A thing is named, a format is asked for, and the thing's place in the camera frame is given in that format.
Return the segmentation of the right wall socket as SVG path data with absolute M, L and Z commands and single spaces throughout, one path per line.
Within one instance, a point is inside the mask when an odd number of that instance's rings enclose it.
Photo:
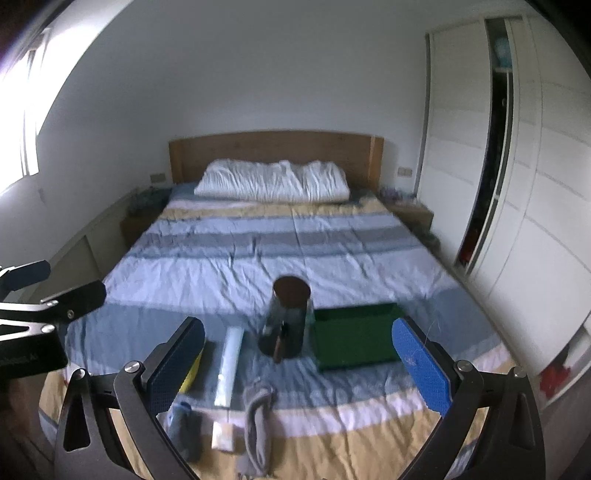
M 413 175 L 413 170 L 411 168 L 400 167 L 398 169 L 398 175 L 401 177 L 411 177 Z

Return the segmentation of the green tray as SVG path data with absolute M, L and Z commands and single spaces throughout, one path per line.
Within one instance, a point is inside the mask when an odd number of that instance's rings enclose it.
M 397 362 L 392 328 L 406 312 L 397 303 L 315 309 L 311 349 L 318 370 Z

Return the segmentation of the grey sock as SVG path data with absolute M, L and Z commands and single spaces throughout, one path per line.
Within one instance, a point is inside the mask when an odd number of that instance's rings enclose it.
M 273 386 L 263 380 L 257 380 L 243 392 L 245 453 L 236 462 L 238 479 L 255 479 L 270 475 L 270 412 L 273 400 Z

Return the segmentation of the dark clothes pile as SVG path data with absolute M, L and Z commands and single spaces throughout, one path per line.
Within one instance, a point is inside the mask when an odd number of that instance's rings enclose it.
M 167 205 L 171 188 L 149 187 L 134 193 L 127 207 L 131 217 L 158 215 Z

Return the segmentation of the wooden nightstand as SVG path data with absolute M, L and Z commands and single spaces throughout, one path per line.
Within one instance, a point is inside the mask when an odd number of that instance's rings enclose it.
M 137 213 L 127 215 L 121 220 L 120 231 L 127 249 L 130 249 L 134 245 L 158 216 L 158 213 Z
M 385 202 L 385 207 L 397 216 L 409 229 L 431 229 L 434 213 L 426 206 L 414 202 Z

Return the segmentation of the grey blue-trimmed cloth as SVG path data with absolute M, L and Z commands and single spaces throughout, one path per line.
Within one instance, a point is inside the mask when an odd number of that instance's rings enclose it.
M 186 463 L 197 463 L 200 459 L 201 423 L 201 415 L 186 402 L 173 404 L 167 412 L 164 430 Z

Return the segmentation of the teal item on shelf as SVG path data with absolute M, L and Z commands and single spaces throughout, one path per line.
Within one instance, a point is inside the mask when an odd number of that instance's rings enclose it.
M 512 55 L 509 39 L 498 37 L 493 42 L 493 50 L 496 56 L 497 66 L 500 68 L 512 68 Z

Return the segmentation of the wall socket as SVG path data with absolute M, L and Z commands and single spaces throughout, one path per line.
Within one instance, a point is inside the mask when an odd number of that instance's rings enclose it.
M 166 180 L 166 176 L 164 173 L 157 173 L 150 175 L 150 182 L 151 183 L 162 183 Z
M 398 169 L 398 175 L 401 177 L 411 177 L 413 175 L 413 170 L 411 168 L 400 167 Z

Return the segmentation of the small white packet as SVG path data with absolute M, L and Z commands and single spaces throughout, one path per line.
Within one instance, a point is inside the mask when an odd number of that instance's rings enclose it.
M 235 426 L 228 422 L 214 421 L 211 431 L 211 448 L 231 453 L 235 450 Z

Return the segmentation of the yellow white towel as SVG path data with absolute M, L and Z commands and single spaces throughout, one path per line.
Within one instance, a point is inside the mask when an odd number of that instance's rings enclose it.
M 197 358 L 194 359 L 190 369 L 188 370 L 183 383 L 179 387 L 179 392 L 185 394 L 190 390 L 191 385 L 193 384 L 195 378 L 197 378 L 198 369 L 200 366 L 200 361 L 202 358 L 202 352 L 197 355 Z

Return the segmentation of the white rolled duvet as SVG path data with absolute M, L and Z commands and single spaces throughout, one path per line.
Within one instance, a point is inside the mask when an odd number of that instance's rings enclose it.
M 217 159 L 194 188 L 197 196 L 259 203 L 338 203 L 351 195 L 346 173 L 332 162 L 303 165 Z

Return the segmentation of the white sliding wardrobe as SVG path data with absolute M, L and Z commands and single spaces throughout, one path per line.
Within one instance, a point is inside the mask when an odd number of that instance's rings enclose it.
M 493 42 L 509 39 L 512 68 Z M 428 33 L 419 199 L 455 268 L 528 372 L 566 346 L 590 367 L 590 78 L 536 15 Z

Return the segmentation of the blue pillow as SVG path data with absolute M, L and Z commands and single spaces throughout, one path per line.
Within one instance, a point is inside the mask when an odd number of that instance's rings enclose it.
M 190 199 L 195 196 L 194 191 L 196 187 L 197 184 L 195 182 L 174 185 L 171 189 L 169 200 Z

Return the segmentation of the dark waste basket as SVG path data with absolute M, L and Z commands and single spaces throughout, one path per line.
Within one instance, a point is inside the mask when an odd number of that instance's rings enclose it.
M 441 242 L 433 232 L 422 230 L 416 233 L 416 236 L 428 250 L 438 252 L 441 249 Z

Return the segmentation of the red item by wardrobe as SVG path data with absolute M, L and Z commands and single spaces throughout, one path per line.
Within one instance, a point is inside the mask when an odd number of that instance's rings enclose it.
M 570 379 L 573 364 L 569 359 L 569 353 L 570 346 L 566 345 L 540 373 L 539 388 L 545 403 L 553 400 Z

